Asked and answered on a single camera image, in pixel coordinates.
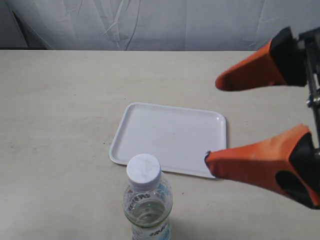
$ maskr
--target water bottle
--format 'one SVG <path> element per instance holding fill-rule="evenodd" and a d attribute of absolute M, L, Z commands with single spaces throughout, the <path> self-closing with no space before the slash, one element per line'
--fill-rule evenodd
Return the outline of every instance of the water bottle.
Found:
<path fill-rule="evenodd" d="M 129 161 L 126 173 L 122 206 L 132 224 L 132 240 L 170 240 L 173 194 L 159 161 L 139 154 Z"/>

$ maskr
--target white tray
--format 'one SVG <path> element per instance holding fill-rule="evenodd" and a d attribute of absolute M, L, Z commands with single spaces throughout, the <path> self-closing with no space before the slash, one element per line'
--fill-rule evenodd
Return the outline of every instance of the white tray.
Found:
<path fill-rule="evenodd" d="M 151 154 L 163 171 L 214 178 L 204 158 L 226 142 L 226 119 L 218 112 L 136 102 L 123 114 L 109 157 L 127 165 L 137 154 Z"/>

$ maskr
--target bottle label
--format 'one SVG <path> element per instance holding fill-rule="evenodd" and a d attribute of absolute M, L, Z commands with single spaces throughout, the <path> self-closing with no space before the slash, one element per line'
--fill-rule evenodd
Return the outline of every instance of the bottle label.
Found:
<path fill-rule="evenodd" d="M 171 225 L 167 218 L 155 227 L 143 228 L 132 225 L 132 240 L 170 240 Z"/>

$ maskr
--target table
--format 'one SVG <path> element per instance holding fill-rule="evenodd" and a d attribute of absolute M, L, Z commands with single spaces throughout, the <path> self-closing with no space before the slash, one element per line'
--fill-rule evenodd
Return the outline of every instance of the table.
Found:
<path fill-rule="evenodd" d="M 108 151 L 132 102 L 220 112 L 229 147 L 299 123 L 315 132 L 307 88 L 215 88 L 218 74 L 249 54 L 0 51 L 0 239 L 130 239 L 121 206 L 126 171 Z M 167 176 L 173 240 L 319 239 L 320 212 L 278 194 Z"/>

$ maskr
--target white bottle cap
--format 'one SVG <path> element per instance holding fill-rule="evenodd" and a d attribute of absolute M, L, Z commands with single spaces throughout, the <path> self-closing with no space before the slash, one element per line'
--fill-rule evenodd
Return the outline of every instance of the white bottle cap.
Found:
<path fill-rule="evenodd" d="M 126 166 L 129 182 L 137 191 L 147 192 L 156 187 L 161 178 L 161 166 L 150 154 L 134 156 Z"/>

